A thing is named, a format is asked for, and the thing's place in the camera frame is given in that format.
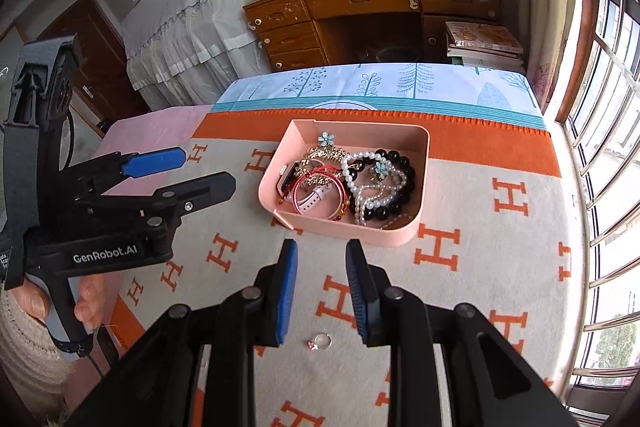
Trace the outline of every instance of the blue gripper pad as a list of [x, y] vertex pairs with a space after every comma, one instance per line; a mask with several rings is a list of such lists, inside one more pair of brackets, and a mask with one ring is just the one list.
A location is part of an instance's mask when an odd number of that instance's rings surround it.
[[366, 344], [369, 339], [369, 332], [367, 331], [367, 305], [364, 301], [362, 286], [358, 280], [358, 270], [353, 260], [353, 251], [351, 251], [350, 248], [347, 249], [345, 264], [349, 290], [351, 292], [353, 315], [356, 318], [356, 327], [358, 328], [358, 334], [362, 338], [362, 342]]
[[285, 257], [286, 265], [277, 308], [276, 340], [278, 344], [284, 342], [284, 337], [287, 336], [287, 331], [289, 331], [293, 291], [296, 287], [296, 275], [298, 273], [298, 244], [293, 239], [285, 239], [280, 256]]
[[187, 155], [180, 147], [147, 152], [133, 156], [122, 168], [122, 173], [132, 178], [142, 178], [149, 174], [178, 169], [186, 160]]

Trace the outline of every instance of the tray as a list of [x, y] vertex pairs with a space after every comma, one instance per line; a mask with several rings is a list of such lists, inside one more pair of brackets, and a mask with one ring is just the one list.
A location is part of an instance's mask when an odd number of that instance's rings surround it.
[[[369, 221], [371, 227], [362, 227], [354, 223], [354, 216], [347, 211], [341, 221], [329, 221], [319, 216], [327, 216], [331, 208], [336, 208], [338, 194], [329, 194], [308, 214], [297, 214], [292, 204], [285, 201], [278, 204], [280, 195], [276, 184], [280, 171], [294, 161], [300, 160], [311, 147], [318, 145], [318, 137], [323, 132], [335, 136], [335, 146], [347, 152], [375, 151], [377, 149], [397, 150], [409, 158], [415, 169], [415, 190], [403, 212], [415, 216], [409, 223], [398, 228], [380, 230], [377, 220]], [[341, 122], [318, 120], [291, 120], [282, 137], [280, 145], [264, 173], [258, 188], [260, 204], [289, 230], [299, 229], [308, 232], [330, 235], [342, 239], [359, 239], [371, 245], [396, 247], [409, 241], [418, 230], [426, 190], [427, 161], [429, 157], [429, 132], [418, 125], [396, 123]]]

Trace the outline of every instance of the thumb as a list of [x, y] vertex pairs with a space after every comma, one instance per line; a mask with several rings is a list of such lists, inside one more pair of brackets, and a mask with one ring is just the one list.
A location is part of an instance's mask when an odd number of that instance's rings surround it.
[[49, 298], [46, 293], [30, 280], [25, 279], [22, 286], [11, 290], [18, 306], [27, 314], [40, 320], [49, 315]]

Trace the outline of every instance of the human hand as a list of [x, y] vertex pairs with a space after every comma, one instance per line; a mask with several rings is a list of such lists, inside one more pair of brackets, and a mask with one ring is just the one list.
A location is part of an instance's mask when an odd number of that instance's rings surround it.
[[[104, 275], [97, 273], [85, 275], [80, 278], [80, 299], [74, 309], [76, 318], [85, 326], [94, 330], [102, 323], [104, 303], [107, 297], [107, 286]], [[44, 321], [49, 315], [51, 302], [46, 293], [30, 280], [25, 279], [24, 284], [10, 290], [27, 314]]]

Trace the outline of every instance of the wooden desk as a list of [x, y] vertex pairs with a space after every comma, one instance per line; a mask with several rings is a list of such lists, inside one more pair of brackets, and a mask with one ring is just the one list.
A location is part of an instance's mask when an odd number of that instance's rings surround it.
[[244, 7], [273, 71], [352, 64], [392, 45], [445, 62], [445, 21], [500, 22], [502, 0], [256, 0]]

